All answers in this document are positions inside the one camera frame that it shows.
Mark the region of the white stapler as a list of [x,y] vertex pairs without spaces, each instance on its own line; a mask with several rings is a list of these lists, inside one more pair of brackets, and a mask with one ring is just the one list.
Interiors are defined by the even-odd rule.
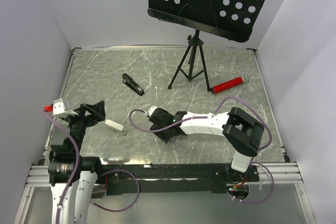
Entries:
[[107,128],[109,128],[109,129],[111,129],[111,130],[113,130],[113,131],[115,131],[119,134],[124,135],[126,133],[125,127],[122,124],[119,124],[119,123],[117,123],[113,120],[107,119],[107,120],[105,120],[104,124]]

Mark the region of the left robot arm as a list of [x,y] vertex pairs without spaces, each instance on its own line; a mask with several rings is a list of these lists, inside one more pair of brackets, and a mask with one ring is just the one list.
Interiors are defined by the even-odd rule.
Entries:
[[83,103],[71,109],[67,100],[45,106],[43,115],[54,125],[50,133],[48,174],[52,192],[52,223],[87,223],[94,184],[103,179],[99,157],[81,157],[86,129],[106,118],[105,102]]

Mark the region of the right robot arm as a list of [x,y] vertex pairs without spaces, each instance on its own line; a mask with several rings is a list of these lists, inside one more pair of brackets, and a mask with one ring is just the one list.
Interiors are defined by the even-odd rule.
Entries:
[[248,174],[251,160],[257,156],[264,126],[241,108],[229,112],[195,114],[178,111],[175,115],[152,106],[149,121],[150,130],[164,143],[179,135],[208,134],[225,137],[235,149],[229,175],[235,181],[243,180]]

